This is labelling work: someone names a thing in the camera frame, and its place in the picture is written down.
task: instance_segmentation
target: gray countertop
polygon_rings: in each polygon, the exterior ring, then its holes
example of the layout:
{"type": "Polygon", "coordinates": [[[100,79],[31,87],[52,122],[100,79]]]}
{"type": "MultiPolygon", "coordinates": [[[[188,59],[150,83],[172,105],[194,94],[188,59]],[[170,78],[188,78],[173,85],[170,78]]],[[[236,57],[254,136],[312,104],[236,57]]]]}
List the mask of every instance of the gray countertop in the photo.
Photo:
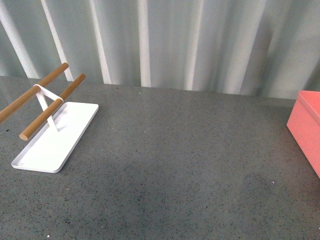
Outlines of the gray countertop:
{"type": "MultiPolygon", "coordinates": [[[[35,83],[0,77],[0,110],[35,83]]],[[[99,111],[59,173],[11,166],[36,97],[0,125],[0,239],[320,238],[293,100],[84,82],[68,101],[99,111]]]]}

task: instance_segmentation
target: wooden dowel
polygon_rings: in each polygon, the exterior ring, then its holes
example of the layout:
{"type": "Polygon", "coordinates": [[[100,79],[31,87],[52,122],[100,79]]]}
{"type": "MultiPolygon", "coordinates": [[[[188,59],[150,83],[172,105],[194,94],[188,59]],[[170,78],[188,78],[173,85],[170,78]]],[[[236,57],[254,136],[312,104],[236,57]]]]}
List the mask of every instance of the wooden dowel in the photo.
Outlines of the wooden dowel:
{"type": "MultiPolygon", "coordinates": [[[[80,74],[76,80],[74,80],[73,83],[70,84],[66,88],[66,90],[63,91],[63,93],[60,95],[60,97],[63,100],[66,100],[66,98],[79,86],[79,84],[86,78],[86,75],[80,74]]],[[[27,141],[32,134],[35,133],[35,131],[60,107],[60,105],[63,103],[61,99],[55,100],[53,103],[48,106],[46,110],[43,111],[22,133],[20,133],[19,137],[27,141]]]]}
{"type": "Polygon", "coordinates": [[[82,81],[86,78],[86,75],[84,75],[83,73],[81,73],[76,80],[74,80],[74,82],[72,84],[70,84],[70,86],[68,86],[63,93],[61,93],[60,98],[62,98],[63,100],[66,100],[67,97],[69,97],[69,95],[79,86],[80,83],[82,83],[82,81]]]}
{"type": "MultiPolygon", "coordinates": [[[[57,69],[49,73],[45,78],[43,78],[38,84],[42,87],[45,87],[56,79],[61,73],[63,73],[69,65],[63,63],[57,69]]],[[[17,100],[13,101],[9,106],[0,111],[0,124],[3,123],[8,117],[10,117],[15,111],[21,108],[26,102],[28,102],[34,95],[40,92],[40,87],[33,86],[24,94],[22,94],[17,100]]]]}

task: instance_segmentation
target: white metal base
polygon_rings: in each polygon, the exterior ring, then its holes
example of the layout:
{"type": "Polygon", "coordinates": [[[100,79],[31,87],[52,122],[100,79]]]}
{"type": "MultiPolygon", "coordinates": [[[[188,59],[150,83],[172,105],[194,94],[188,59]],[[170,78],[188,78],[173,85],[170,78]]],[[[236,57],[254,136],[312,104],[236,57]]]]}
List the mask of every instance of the white metal base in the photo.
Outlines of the white metal base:
{"type": "Polygon", "coordinates": [[[97,104],[64,103],[53,116],[57,129],[46,123],[12,161],[12,167],[46,173],[59,172],[98,109],[97,104]]]}

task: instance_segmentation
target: curtain fold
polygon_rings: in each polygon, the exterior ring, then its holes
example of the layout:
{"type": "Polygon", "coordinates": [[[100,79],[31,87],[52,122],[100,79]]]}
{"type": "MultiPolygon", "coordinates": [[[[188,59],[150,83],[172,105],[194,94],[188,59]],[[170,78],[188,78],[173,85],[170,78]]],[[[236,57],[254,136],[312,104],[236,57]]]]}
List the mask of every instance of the curtain fold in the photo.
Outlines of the curtain fold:
{"type": "Polygon", "coordinates": [[[295,99],[320,91],[320,0],[0,0],[0,75],[295,99]]]}

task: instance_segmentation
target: pink container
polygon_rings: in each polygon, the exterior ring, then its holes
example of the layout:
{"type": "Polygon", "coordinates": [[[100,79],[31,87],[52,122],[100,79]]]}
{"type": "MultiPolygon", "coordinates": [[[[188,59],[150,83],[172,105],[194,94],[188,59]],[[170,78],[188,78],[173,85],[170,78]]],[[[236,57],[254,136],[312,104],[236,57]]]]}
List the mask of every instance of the pink container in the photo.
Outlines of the pink container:
{"type": "Polygon", "coordinates": [[[299,91],[286,125],[320,178],[320,92],[299,91]]]}

